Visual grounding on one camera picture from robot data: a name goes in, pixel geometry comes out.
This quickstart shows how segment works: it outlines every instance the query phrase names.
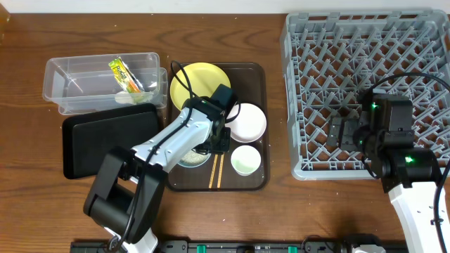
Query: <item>green light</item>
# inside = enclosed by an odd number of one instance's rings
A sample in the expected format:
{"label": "green light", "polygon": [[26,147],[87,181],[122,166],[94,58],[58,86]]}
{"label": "green light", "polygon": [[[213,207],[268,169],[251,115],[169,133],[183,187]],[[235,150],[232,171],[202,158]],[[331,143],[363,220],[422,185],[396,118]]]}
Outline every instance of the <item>green light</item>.
{"label": "green light", "polygon": [[407,163],[409,163],[409,162],[414,162],[414,159],[411,158],[411,157],[405,157],[405,161],[406,161]]}

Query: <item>yellow plate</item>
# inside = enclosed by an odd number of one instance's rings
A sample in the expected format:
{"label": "yellow plate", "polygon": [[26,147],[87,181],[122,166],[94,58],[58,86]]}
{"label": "yellow plate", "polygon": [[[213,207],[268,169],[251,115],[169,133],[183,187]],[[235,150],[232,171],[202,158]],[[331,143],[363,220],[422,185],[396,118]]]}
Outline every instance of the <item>yellow plate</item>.
{"label": "yellow plate", "polygon": [[[184,67],[184,70],[188,75],[189,81],[191,81],[192,91],[198,96],[211,97],[220,84],[231,88],[230,79],[216,65],[210,63],[193,63]],[[188,86],[181,70],[176,75]],[[170,84],[170,97],[178,110],[182,109],[184,102],[189,98],[189,91],[175,77]]]}

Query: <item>wood grain surface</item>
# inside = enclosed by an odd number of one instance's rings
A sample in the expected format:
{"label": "wood grain surface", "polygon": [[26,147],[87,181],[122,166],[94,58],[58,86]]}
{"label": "wood grain surface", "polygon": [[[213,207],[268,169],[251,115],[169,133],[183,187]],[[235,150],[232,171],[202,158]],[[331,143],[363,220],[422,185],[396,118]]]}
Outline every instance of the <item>wood grain surface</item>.
{"label": "wood grain surface", "polygon": [[404,240],[379,181],[292,177],[278,42],[284,20],[285,15],[12,15],[0,47],[0,252],[68,252],[73,240],[109,238],[82,211],[93,179],[63,176],[65,117],[42,99],[45,65],[55,57],[151,51],[165,68],[173,59],[260,64],[271,144],[270,181],[261,191],[166,190],[153,226],[158,237],[301,241],[311,234],[374,233]]}

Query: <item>clear plastic bin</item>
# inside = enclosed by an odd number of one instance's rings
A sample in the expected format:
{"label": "clear plastic bin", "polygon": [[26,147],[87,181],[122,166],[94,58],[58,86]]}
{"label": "clear plastic bin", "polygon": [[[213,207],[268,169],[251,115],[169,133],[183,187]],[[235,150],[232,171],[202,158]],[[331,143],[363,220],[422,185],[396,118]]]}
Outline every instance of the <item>clear plastic bin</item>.
{"label": "clear plastic bin", "polygon": [[[108,65],[118,57],[144,85],[146,92],[118,94],[123,90]],[[52,58],[46,65],[42,96],[44,100],[59,104],[63,115],[130,106],[135,98],[140,98],[139,103],[153,103],[163,108],[167,103],[164,97],[167,96],[167,73],[160,69],[156,53]]]}

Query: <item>brown serving tray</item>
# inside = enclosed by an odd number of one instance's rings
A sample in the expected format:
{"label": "brown serving tray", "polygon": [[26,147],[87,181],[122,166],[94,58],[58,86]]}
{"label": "brown serving tray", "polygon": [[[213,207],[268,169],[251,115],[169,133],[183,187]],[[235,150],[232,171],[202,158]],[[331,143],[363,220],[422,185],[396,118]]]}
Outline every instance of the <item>brown serving tray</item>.
{"label": "brown serving tray", "polygon": [[[236,92],[241,103],[252,103],[262,109],[267,118],[266,106],[266,79],[264,70],[256,63],[213,63],[225,71],[230,79],[231,88]],[[167,115],[170,122],[179,116],[179,111],[169,98]],[[169,173],[167,185],[175,191],[237,191],[259,190],[269,180],[269,119],[267,129],[258,140],[242,144],[233,139],[230,142],[230,150],[223,154],[223,166],[220,169],[221,155],[217,155],[217,162],[213,168],[214,157],[211,157],[196,168],[185,168],[176,165]],[[261,165],[249,176],[241,176],[231,166],[231,153],[241,146],[251,145],[261,154]]]}

